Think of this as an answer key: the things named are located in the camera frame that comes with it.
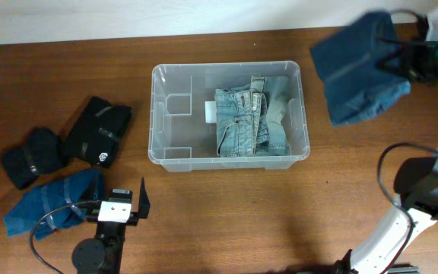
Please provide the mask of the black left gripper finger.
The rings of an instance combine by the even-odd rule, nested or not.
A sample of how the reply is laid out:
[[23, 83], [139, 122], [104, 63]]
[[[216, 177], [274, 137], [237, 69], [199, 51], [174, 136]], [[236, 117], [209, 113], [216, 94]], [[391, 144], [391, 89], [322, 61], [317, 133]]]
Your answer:
[[85, 200], [98, 200], [99, 199], [99, 190], [98, 190], [99, 178], [97, 175], [94, 175], [88, 188], [84, 192]]
[[151, 202], [148, 198], [148, 194], [144, 184], [144, 178], [141, 178], [140, 184], [140, 194], [138, 201], [138, 217], [140, 219], [146, 219], [149, 215], [149, 211], [151, 208]]

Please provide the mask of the dark blue cloth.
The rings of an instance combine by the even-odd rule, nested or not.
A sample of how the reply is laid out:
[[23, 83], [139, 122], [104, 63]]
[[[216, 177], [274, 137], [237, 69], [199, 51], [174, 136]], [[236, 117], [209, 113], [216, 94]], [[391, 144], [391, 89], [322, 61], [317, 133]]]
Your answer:
[[9, 237], [25, 234], [37, 225], [34, 237], [39, 241], [55, 230], [69, 229], [80, 225], [87, 211], [73, 205], [62, 209], [67, 204], [74, 204], [84, 199], [84, 192], [90, 181], [99, 178], [99, 199], [106, 198], [104, 179], [100, 170], [88, 169], [61, 180], [54, 180], [45, 185], [35, 186], [24, 194], [17, 205], [4, 217]]

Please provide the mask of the black garment with white logo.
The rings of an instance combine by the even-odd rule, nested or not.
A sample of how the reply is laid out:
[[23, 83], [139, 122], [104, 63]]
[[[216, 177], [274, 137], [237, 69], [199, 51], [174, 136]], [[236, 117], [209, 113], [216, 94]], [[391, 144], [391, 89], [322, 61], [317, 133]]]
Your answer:
[[71, 128], [64, 142], [64, 152], [91, 166], [109, 168], [116, 159], [131, 117], [131, 107], [112, 105], [93, 96]]

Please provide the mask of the dark blue jeans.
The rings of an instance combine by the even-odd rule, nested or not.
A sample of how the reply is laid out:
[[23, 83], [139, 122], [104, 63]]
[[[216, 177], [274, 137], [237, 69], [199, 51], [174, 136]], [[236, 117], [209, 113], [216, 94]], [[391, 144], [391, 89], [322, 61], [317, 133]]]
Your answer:
[[378, 36], [397, 37], [387, 11], [368, 12], [310, 49], [333, 126], [374, 119], [410, 94], [408, 79], [376, 67], [398, 49]]

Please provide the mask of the light blue denim jeans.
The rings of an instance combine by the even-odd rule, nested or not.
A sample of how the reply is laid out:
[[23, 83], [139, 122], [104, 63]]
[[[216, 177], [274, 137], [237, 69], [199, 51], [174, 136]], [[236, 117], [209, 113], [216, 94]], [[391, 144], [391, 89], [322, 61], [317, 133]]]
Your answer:
[[286, 156], [286, 115], [290, 79], [251, 77], [242, 87], [217, 89], [217, 155], [221, 158]]

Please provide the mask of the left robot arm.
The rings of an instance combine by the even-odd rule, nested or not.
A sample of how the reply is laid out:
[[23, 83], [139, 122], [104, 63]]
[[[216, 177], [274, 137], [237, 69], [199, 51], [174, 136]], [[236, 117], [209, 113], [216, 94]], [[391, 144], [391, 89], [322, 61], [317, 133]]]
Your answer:
[[78, 274], [119, 274], [125, 232], [148, 217], [151, 203], [144, 179], [140, 182], [138, 210], [132, 211], [133, 192], [113, 189], [108, 199], [89, 208], [86, 219], [95, 223], [96, 233], [81, 241], [73, 250], [71, 261]]

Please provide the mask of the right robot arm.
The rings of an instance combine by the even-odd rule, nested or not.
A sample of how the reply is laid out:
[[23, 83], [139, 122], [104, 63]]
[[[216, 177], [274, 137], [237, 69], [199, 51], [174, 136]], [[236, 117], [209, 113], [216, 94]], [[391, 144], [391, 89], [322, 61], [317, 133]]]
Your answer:
[[[384, 73], [424, 84], [438, 81], [438, 41], [403, 41], [396, 37], [391, 12], [372, 11], [345, 28], [366, 29], [367, 42], [398, 46], [393, 53], [377, 53], [376, 67]], [[422, 231], [438, 222], [438, 149], [429, 156], [409, 158], [395, 177], [391, 196], [378, 170], [377, 183], [392, 207], [371, 236], [335, 263], [334, 273], [417, 273], [415, 266], [396, 266], [405, 248]]]

